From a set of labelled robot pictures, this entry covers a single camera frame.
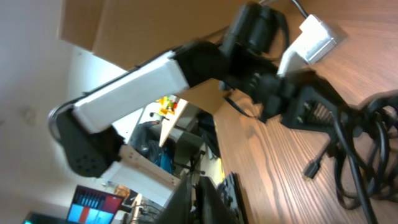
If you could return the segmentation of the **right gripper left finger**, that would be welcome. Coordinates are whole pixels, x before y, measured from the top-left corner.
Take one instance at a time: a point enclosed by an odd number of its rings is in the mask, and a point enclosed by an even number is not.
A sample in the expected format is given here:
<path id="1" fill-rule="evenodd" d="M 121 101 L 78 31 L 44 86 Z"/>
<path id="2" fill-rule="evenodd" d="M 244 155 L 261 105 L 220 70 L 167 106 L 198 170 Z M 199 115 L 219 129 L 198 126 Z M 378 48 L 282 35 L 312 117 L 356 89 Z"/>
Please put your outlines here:
<path id="1" fill-rule="evenodd" d="M 156 219 L 155 224 L 189 224 L 192 223 L 192 176 L 185 175 L 176 190 L 169 198 L 163 212 Z"/>

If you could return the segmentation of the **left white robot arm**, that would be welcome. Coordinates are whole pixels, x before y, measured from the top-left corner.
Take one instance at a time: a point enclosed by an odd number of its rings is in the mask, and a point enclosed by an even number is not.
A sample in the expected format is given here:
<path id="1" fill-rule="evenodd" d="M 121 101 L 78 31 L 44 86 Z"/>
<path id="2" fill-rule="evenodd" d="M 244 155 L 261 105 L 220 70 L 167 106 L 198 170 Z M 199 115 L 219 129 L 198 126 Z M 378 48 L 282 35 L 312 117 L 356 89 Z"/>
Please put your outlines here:
<path id="1" fill-rule="evenodd" d="M 220 43 L 197 39 L 165 50 L 122 76 L 52 110 L 49 128 L 69 167 L 83 177 L 118 182 L 141 194 L 170 195 L 178 180 L 162 158 L 128 146 L 113 123 L 163 96 L 177 95 L 214 79 L 262 105 L 258 120 L 293 112 L 293 100 L 311 87 L 304 65 L 323 58 L 340 41 L 309 14 L 300 35 L 289 39 L 283 13 L 250 2 L 240 7 Z"/>

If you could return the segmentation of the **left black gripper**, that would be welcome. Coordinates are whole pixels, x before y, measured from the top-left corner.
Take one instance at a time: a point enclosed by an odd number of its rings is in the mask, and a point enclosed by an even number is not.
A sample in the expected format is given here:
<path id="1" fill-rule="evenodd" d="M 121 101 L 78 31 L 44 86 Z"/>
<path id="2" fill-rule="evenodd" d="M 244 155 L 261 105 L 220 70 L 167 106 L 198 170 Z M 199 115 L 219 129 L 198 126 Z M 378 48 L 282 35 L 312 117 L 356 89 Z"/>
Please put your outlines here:
<path id="1" fill-rule="evenodd" d="M 338 113 L 351 108 L 333 86 L 314 70 L 287 72 L 283 77 L 255 73 L 242 85 L 254 104 L 262 105 L 259 121 L 281 114 L 281 124 L 290 129 L 335 132 Z"/>

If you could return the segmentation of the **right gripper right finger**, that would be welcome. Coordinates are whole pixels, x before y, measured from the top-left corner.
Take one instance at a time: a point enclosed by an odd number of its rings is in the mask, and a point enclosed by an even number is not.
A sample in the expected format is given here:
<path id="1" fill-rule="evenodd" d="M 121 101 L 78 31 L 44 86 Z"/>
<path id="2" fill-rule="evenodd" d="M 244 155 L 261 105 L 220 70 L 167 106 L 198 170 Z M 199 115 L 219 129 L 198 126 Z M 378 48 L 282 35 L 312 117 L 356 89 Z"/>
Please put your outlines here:
<path id="1" fill-rule="evenodd" d="M 222 202 L 209 177 L 198 182 L 198 209 L 201 224 L 237 224 L 238 221 Z"/>

